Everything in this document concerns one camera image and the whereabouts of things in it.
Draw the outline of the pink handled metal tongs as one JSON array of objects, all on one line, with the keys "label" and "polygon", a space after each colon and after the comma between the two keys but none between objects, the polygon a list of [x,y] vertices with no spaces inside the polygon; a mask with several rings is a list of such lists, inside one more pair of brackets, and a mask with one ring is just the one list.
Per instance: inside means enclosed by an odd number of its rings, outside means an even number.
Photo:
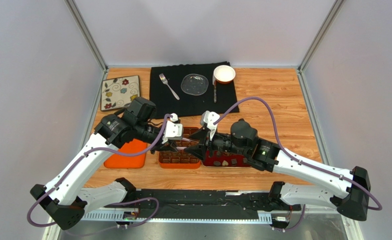
[{"label": "pink handled metal tongs", "polygon": [[191,147],[197,144],[197,141],[188,138],[182,138],[180,140],[176,140],[175,144],[176,144],[176,149],[181,151],[187,147]]}]

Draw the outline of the orange chocolate box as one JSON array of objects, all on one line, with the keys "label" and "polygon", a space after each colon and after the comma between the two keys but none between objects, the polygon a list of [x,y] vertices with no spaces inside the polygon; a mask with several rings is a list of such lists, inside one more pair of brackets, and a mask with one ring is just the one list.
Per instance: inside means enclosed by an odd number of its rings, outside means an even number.
[{"label": "orange chocolate box", "polygon": [[158,163],[163,169],[197,169],[201,165],[198,158],[183,150],[179,152],[159,152]]}]

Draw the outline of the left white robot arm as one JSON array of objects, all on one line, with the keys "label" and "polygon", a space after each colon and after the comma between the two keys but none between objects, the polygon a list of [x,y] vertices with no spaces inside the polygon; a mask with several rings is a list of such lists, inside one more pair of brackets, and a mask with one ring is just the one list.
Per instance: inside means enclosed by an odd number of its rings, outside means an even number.
[{"label": "left white robot arm", "polygon": [[173,141],[183,137],[183,125],[174,113],[166,114],[161,127],[150,124],[153,102],[137,97],[126,107],[107,115],[96,125],[80,152],[55,178],[36,184],[30,194],[36,200],[27,221],[36,227],[58,225],[66,231],[98,208],[125,202],[135,187],[125,178],[84,190],[95,171],[112,155],[135,157],[147,152],[175,151]]}]

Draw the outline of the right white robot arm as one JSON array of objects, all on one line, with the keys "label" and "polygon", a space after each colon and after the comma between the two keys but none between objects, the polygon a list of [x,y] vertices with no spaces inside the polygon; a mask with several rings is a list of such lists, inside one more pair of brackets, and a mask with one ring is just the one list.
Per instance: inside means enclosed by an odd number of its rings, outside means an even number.
[{"label": "right white robot arm", "polygon": [[357,221],[367,219],[371,186],[368,172],[362,167],[335,168],[281,149],[278,144],[259,138],[257,130],[244,119],[235,122],[229,134],[212,133],[205,125],[190,138],[198,144],[184,151],[201,161],[214,152],[241,155],[256,170],[291,175],[310,183],[303,187],[275,182],[271,198],[287,205],[329,207]]}]

